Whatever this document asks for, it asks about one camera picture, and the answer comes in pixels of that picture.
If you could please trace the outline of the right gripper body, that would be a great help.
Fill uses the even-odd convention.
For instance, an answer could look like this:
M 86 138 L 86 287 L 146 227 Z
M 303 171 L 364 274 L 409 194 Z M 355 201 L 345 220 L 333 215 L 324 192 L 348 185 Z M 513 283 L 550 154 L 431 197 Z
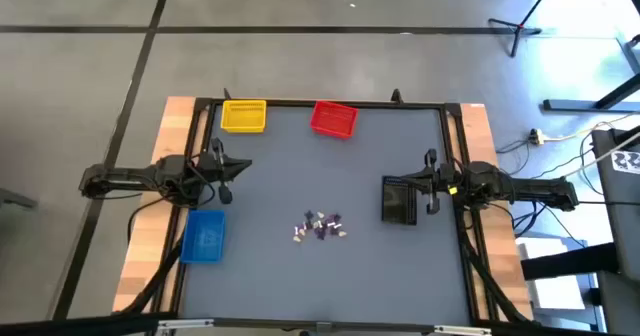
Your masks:
M 425 154 L 426 170 L 430 172 L 427 177 L 429 200 L 426 206 L 426 211 L 429 215 L 434 215 L 440 211 L 440 199 L 437 194 L 448 193 L 454 183 L 454 167 L 449 163 L 441 163 L 439 167 L 436 167 L 436 161 L 436 150 L 429 149 Z

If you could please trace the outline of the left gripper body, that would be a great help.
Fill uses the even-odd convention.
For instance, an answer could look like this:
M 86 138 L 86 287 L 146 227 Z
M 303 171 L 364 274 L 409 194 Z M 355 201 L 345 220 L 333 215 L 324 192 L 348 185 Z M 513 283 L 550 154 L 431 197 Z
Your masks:
M 222 141 L 219 138 L 212 138 L 209 150 L 203 151 L 199 155 L 197 170 L 206 186 L 212 191 L 212 195 L 215 194 L 213 184 L 215 182 L 219 184 L 216 194 L 222 204 L 228 205 L 232 203 L 233 195 L 228 186 L 230 178 L 225 170 L 225 157 Z

